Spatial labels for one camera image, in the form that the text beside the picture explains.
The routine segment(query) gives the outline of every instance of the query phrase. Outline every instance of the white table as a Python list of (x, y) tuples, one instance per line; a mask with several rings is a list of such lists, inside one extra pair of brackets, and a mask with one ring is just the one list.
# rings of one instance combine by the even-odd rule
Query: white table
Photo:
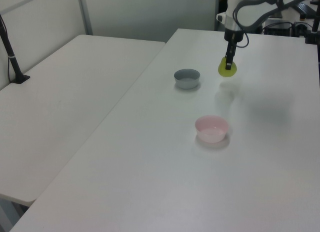
[(45, 190), (164, 43), (78, 36), (0, 91), (0, 197)]
[[(178, 30), (12, 232), (317, 231), (317, 47), (250, 35), (222, 78), (223, 37)], [(182, 68), (198, 89), (175, 87)], [(220, 144), (195, 137), (206, 114), (230, 124)]]

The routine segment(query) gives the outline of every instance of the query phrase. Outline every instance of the cable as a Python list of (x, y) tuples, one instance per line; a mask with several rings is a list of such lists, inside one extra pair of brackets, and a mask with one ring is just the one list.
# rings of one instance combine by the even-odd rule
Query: cable
[(290, 27), (290, 28), (292, 28), (292, 26), (294, 25), (294, 24), (293, 24), (293, 23), (291, 23), (291, 22), (279, 22), (279, 23), (272, 23), (272, 24), (269, 24), (269, 25), (265, 26), (264, 28), (262, 28), (262, 31), (263, 31), (263, 33), (264, 33), (264, 30), (265, 30), (266, 28), (271, 28), (271, 27), (274, 27), (274, 26), (276, 26), (276, 25), (280, 25), (280, 24), (290, 24), (290, 25), (291, 25), (291, 27)]
[(311, 28), (312, 28), (312, 26), (311, 26), (310, 24), (308, 24), (308, 23), (304, 23), (304, 22), (295, 22), (295, 23), (294, 23), (294, 25), (296, 25), (296, 24), (306, 24), (306, 25), (308, 25), (309, 27), (311, 27)]
[(235, 23), (240, 27), (240, 29), (244, 32), (244, 34), (245, 34), (245, 36), (246, 36), (246, 40), (247, 40), (246, 45), (244, 45), (244, 46), (238, 46), (238, 45), (236, 45), (236, 47), (237, 47), (237, 48), (246, 48), (246, 47), (249, 45), (249, 42), (250, 42), (250, 41), (249, 41), (249, 36), (248, 36), (248, 34), (245, 32), (245, 30), (242, 28), (242, 26), (240, 25), (238, 19), (235, 17), (235, 13), (236, 13), (236, 11), (234, 10), (233, 13), (232, 13), (233, 20), (234, 20)]
[(9, 83), (11, 83), (10, 73), (9, 73), (9, 67), (10, 67), (10, 59), (8, 58), (8, 79), (9, 79)]
[(1, 15), (0, 15), (0, 20), (1, 20), (1, 23), (3, 24), (3, 26), (4, 26), (5, 33), (8, 35), (6, 24), (5, 24), (4, 20), (2, 19)]

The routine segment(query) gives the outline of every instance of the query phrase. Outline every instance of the wall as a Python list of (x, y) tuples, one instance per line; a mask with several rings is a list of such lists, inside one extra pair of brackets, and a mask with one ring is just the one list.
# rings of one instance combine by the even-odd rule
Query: wall
[(214, 30), (218, 0), (82, 0), (94, 35), (167, 42), (178, 28)]
[[(33, 0), (2, 18), (23, 73), (77, 35), (85, 34), (78, 0)], [(8, 84), (7, 62), (0, 42), (0, 89)]]

